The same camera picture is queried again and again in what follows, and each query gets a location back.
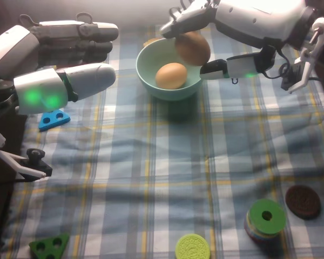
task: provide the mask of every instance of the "robotic hand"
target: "robotic hand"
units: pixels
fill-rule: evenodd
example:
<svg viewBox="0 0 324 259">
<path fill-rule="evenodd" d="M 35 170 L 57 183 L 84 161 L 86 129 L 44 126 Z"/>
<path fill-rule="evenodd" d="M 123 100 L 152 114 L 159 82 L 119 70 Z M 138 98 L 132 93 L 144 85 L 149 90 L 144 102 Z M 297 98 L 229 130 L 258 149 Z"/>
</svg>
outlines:
<svg viewBox="0 0 324 259">
<path fill-rule="evenodd" d="M 116 25 L 93 23 L 86 13 L 78 14 L 77 21 L 38 24 L 27 15 L 20 21 L 24 26 L 0 35 L 0 110 L 15 105 L 19 114 L 50 112 L 115 82 L 114 69 L 103 63 L 29 72 L 48 65 L 103 62 L 118 37 Z"/>
<path fill-rule="evenodd" d="M 307 85 L 319 51 L 324 45 L 324 18 L 318 18 L 305 0 L 190 0 L 186 8 L 171 8 L 171 20 L 160 32 L 165 38 L 195 31 L 214 23 L 219 32 L 244 44 L 261 49 L 229 59 L 218 59 L 200 70 L 202 79 L 253 77 L 262 73 L 269 79 L 283 77 L 282 88 L 290 93 Z M 305 42 L 312 29 L 314 37 Z M 285 44 L 299 50 L 301 58 L 291 65 L 282 53 Z M 269 77 L 266 71 L 274 64 L 276 52 L 286 63 L 279 75 Z"/>
</svg>

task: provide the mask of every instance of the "green round disc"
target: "green round disc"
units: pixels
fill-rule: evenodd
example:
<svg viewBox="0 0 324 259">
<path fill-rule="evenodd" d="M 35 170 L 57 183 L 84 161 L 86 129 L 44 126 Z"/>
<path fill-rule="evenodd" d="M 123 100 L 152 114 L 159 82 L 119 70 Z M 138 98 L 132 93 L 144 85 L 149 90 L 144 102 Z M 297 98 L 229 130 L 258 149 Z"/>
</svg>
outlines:
<svg viewBox="0 0 324 259">
<path fill-rule="evenodd" d="M 249 209 L 249 218 L 255 228 L 266 235 L 280 232 L 286 225 L 286 214 L 278 203 L 261 199 Z"/>
<path fill-rule="evenodd" d="M 175 255 L 177 259 L 209 259 L 210 248 L 201 236 L 188 234 L 179 239 Z"/>
</svg>

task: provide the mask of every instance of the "white wall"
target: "white wall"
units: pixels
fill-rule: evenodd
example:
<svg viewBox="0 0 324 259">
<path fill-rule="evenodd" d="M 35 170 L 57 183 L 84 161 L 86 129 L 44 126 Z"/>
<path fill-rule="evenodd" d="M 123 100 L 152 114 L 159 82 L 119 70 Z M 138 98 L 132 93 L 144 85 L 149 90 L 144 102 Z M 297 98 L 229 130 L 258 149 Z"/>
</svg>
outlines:
<svg viewBox="0 0 324 259">
<path fill-rule="evenodd" d="M 169 8 L 180 6 L 179 0 L 4 1 L 14 19 L 27 14 L 36 22 L 74 20 L 77 13 L 87 12 L 95 22 L 115 23 L 120 28 L 164 24 L 169 21 Z"/>
</svg>

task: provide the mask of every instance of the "triangle block with holes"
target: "triangle block with holes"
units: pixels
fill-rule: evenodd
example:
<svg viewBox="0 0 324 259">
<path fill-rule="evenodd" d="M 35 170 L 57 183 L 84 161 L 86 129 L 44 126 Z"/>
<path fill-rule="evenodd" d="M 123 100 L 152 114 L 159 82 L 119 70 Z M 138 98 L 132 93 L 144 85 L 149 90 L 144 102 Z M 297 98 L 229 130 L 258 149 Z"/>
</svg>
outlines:
<svg viewBox="0 0 324 259">
<path fill-rule="evenodd" d="M 53 112 L 45 112 L 42 114 L 41 121 L 38 124 L 39 131 L 46 131 L 65 124 L 71 120 L 70 116 L 63 111 L 56 110 Z"/>
<path fill-rule="evenodd" d="M 69 238 L 68 234 L 60 234 L 31 242 L 29 247 L 38 259 L 61 259 Z"/>
</svg>

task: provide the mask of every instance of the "blue triangle toy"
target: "blue triangle toy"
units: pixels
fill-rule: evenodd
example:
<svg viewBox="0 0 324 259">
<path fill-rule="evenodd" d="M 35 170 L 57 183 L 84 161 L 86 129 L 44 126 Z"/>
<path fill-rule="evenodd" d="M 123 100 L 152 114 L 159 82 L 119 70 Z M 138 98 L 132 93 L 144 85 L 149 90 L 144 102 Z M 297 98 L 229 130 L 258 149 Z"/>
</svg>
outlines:
<svg viewBox="0 0 324 259">
<path fill-rule="evenodd" d="M 71 120 L 67 113 L 60 110 L 53 112 L 45 112 L 42 114 L 41 121 L 38 124 L 39 131 L 46 131 L 50 128 L 54 128 L 65 124 Z"/>
</svg>

